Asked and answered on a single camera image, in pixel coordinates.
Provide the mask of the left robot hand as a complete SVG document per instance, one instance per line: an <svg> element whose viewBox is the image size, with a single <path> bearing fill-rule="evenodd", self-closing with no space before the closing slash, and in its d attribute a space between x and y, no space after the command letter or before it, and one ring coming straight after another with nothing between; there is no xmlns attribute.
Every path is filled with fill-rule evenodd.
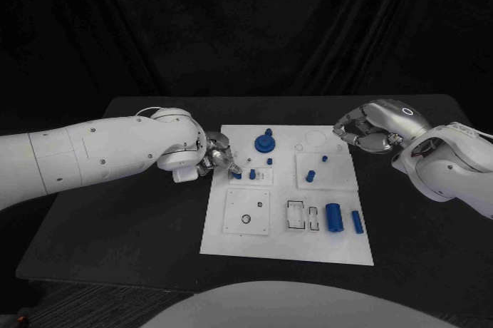
<svg viewBox="0 0 493 328"><path fill-rule="evenodd" d="M243 169L234 161L231 152L230 138L217 131L205 132L205 148L204 158L197 165L201 176L205 176L210 171L223 168L227 172L241 175Z"/></svg>

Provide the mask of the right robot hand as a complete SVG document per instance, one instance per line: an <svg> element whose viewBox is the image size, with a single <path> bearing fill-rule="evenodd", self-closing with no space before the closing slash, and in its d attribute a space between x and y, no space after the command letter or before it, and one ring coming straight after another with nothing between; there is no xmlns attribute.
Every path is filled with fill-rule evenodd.
<svg viewBox="0 0 493 328"><path fill-rule="evenodd" d="M377 99L345 114L334 134L350 145L374 154L407 148L432 129L417 109L396 99Z"/></svg>

